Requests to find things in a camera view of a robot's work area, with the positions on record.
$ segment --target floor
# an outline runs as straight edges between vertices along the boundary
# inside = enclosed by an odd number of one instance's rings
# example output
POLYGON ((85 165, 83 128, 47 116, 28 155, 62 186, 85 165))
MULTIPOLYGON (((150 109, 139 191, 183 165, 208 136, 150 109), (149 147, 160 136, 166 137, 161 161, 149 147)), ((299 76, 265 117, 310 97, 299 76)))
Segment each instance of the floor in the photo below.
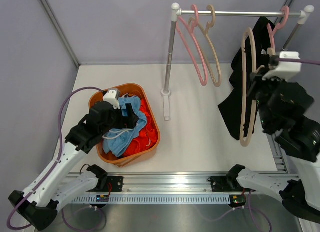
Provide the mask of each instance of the floor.
MULTIPOLYGON (((94 148, 72 172, 79 172, 84 163, 97 164, 108 172, 228 171, 237 163, 251 170, 276 171, 259 119, 248 147, 242 147, 230 136, 218 104, 232 90, 227 79, 232 70, 229 64, 222 64, 221 67, 224 79, 222 85, 216 88, 211 80, 202 86, 192 64, 172 65, 171 120, 164 121, 161 89, 165 65, 80 66, 74 90, 84 86, 105 89, 124 83, 140 84, 155 115, 161 140, 153 158, 123 168, 103 162, 94 148)), ((72 97, 63 123, 64 136, 88 112, 88 101, 94 93, 93 90, 86 90, 72 97)))

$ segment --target orange laundry basket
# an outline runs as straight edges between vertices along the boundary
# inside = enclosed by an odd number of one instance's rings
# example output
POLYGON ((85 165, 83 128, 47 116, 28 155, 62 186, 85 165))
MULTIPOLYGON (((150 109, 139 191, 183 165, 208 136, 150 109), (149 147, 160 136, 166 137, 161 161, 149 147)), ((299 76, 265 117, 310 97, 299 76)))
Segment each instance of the orange laundry basket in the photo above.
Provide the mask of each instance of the orange laundry basket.
MULTIPOLYGON (((98 155, 104 162, 112 163, 112 164, 117 165, 119 167, 123 167, 123 166, 129 165, 129 164, 141 162, 143 160, 146 160, 146 159, 153 157, 157 151, 157 146, 160 142, 160 131, 159 131, 154 113, 152 112, 149 101, 147 99, 146 93, 140 85, 135 84, 135 83, 126 83, 126 84, 116 86, 114 88, 118 88, 120 90, 120 96, 122 96, 123 94, 126 94, 126 93, 130 93, 130 94, 137 95, 141 99, 145 99, 148 112, 149 112, 150 117, 152 119, 152 121, 151 121, 152 125, 155 128, 156 133, 158 135, 158 140, 152 148, 150 148, 146 151, 142 151, 140 153, 136 153, 136 154, 128 156, 128 157, 124 157, 124 158, 117 158, 111 151, 109 151, 108 153, 105 153, 104 149, 103 149, 103 140, 96 146, 98 155)), ((101 101, 102 99, 103 99, 103 95, 101 92, 95 93, 90 98, 89 107, 92 107, 97 101, 101 101)))

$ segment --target clothing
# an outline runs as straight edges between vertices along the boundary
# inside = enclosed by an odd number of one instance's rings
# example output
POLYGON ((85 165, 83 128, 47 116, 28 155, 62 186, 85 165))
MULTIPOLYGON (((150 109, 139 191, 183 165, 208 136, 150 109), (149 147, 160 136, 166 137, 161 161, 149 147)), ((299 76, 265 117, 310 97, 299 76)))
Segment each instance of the clothing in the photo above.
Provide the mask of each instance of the clothing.
POLYGON ((125 150, 130 145, 131 141, 139 136, 139 132, 146 126, 147 117, 140 111, 141 99, 138 96, 121 97, 119 98, 119 104, 122 109, 122 114, 127 116, 126 103, 131 103, 135 114, 139 117, 139 120, 134 129, 112 129, 104 136, 109 139, 104 139, 103 150, 105 153, 111 151, 116 157, 123 155, 125 150))
MULTIPOLYGON (((270 46, 270 38, 267 29, 267 25, 270 23, 272 29, 275 28, 273 22, 266 17, 260 17, 253 28, 255 48, 256 48, 256 64, 257 68, 263 64, 268 64, 269 56, 262 54, 262 50, 267 50, 270 46)), ((252 72, 252 57, 251 57, 251 45, 249 38, 245 41, 246 47, 246 71, 247 71, 247 89, 250 84, 250 73, 252 72)), ((230 83, 234 87, 230 95, 219 104, 219 110, 222 114, 224 122, 229 130, 230 135, 236 140, 240 139, 240 125, 241 125, 241 113, 242 113, 242 51, 241 48, 235 55, 231 67, 233 73, 230 76, 230 83)), ((244 123, 244 136, 248 135, 248 129, 250 124, 252 101, 247 99, 246 101, 246 113, 244 123)))
POLYGON ((130 156, 152 148, 158 140, 157 131, 153 128, 152 119, 147 111, 147 102, 141 100, 140 111, 146 115, 146 126, 139 132, 139 136, 134 138, 129 147, 124 152, 124 156, 130 156))

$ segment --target beige hanger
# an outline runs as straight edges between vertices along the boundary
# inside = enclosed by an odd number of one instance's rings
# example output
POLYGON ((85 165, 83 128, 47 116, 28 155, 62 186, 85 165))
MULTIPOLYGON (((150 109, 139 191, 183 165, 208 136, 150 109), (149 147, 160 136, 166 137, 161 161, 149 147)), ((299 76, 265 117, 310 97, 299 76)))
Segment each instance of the beige hanger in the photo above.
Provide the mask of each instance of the beige hanger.
POLYGON ((242 50, 242 113, 241 113, 241 125, 240 125, 240 144, 243 147, 247 147, 250 143, 252 133, 253 133, 253 130, 255 127, 255 116, 256 116, 256 108, 257 108, 257 101, 252 100, 249 130, 248 130, 248 134, 247 134, 247 137, 245 140, 244 128, 245 128, 245 121, 246 121, 245 118, 246 118, 246 105, 247 105, 247 57, 246 57, 247 35, 249 36, 250 45, 251 45, 252 71, 254 71, 254 73, 258 72, 257 71, 256 42, 255 42, 254 32, 252 31, 252 28, 247 28, 243 34, 242 43, 241 43, 241 50, 242 50))
MULTIPOLYGON (((205 61, 205 64, 206 66, 208 67, 209 69, 209 72, 210 72, 210 75, 211 75, 211 78, 212 78, 212 81, 214 83, 214 85, 216 87, 220 86, 221 85, 221 82, 222 82, 222 73, 221 73, 221 67, 220 67, 220 62, 219 62, 219 59, 218 59, 218 56, 217 56, 217 52, 215 50, 215 47, 208 35, 208 32, 209 32, 209 29, 212 28, 216 22, 216 12, 215 12, 215 8, 212 4, 209 4, 207 7, 206 7, 208 10, 211 11, 211 15, 212 15, 212 19, 211 19, 211 22, 207 22, 206 23, 206 27, 204 28, 203 25, 201 23, 198 23, 198 27, 200 28, 200 30, 202 31, 203 35, 205 36, 207 42, 209 43, 211 49, 212 49, 212 52, 213 52, 213 55, 214 55, 214 58, 215 58, 215 65, 216 65, 216 69, 218 71, 218 81, 216 80, 215 78, 215 74, 212 70, 212 67, 210 65, 210 62, 208 60, 208 57, 206 56, 205 52, 203 51, 202 47, 200 46, 200 50, 202 52, 202 55, 203 55, 203 58, 204 58, 204 61, 205 61)), ((192 21, 195 21, 196 19, 194 17, 190 17, 189 18, 189 21, 188 21, 188 26, 191 25, 191 22, 192 21)))

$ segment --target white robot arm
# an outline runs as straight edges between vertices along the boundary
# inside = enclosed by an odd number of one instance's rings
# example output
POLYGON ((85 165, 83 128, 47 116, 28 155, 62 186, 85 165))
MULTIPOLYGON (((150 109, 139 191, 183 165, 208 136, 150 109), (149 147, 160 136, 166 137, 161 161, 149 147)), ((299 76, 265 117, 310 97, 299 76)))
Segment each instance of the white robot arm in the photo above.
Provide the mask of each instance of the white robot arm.
POLYGON ((278 58, 295 60, 299 53, 271 56, 266 69, 253 74, 248 97, 257 100, 263 132, 280 131, 275 141, 291 157, 299 180, 268 177, 238 164, 226 179, 233 189, 259 191, 281 201, 293 215, 320 223, 320 124, 304 116, 314 99, 298 83, 287 81, 300 71, 301 63, 277 62, 278 58))
POLYGON ((59 187, 61 181, 102 140, 102 136, 112 128, 134 128, 138 116, 132 105, 127 103, 127 116, 120 109, 118 89, 103 92, 103 100, 97 101, 89 113, 70 130, 65 138, 62 153, 59 153, 44 171, 23 191, 14 191, 9 201, 37 230, 47 228, 57 214, 69 202, 88 190, 101 191, 108 187, 108 173, 97 165, 92 165, 77 179, 59 187))

